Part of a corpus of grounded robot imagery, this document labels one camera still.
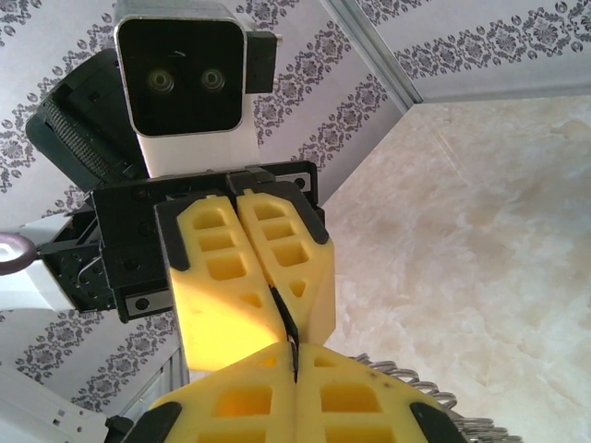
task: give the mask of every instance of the metal spring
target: metal spring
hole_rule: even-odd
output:
[[[401,369],[392,361],[372,362],[366,353],[351,358],[433,397],[443,406],[468,443],[523,443],[521,437],[510,436],[507,429],[496,427],[489,418],[464,418],[459,413],[452,411],[452,408],[458,403],[455,395],[450,392],[440,392],[435,383],[422,381],[416,371],[412,369]]]

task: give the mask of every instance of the metal ring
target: metal ring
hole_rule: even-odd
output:
[[[0,233],[0,245],[6,244],[22,251],[8,261],[0,261],[0,275],[10,275],[26,269],[37,258],[37,246],[19,233]]]

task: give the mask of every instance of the black camera housing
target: black camera housing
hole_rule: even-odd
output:
[[[240,125],[246,34],[233,21],[130,18],[117,32],[131,124],[145,137],[230,131]],[[223,86],[208,88],[208,73]],[[164,85],[172,78],[174,86]]]

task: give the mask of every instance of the white camera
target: white camera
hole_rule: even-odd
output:
[[[272,90],[276,37],[257,35],[216,2],[163,3],[115,8],[129,119],[150,176],[258,164],[248,94]]]

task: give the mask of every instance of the marble surface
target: marble surface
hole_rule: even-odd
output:
[[[324,205],[346,354],[591,442],[591,97],[417,105]]]

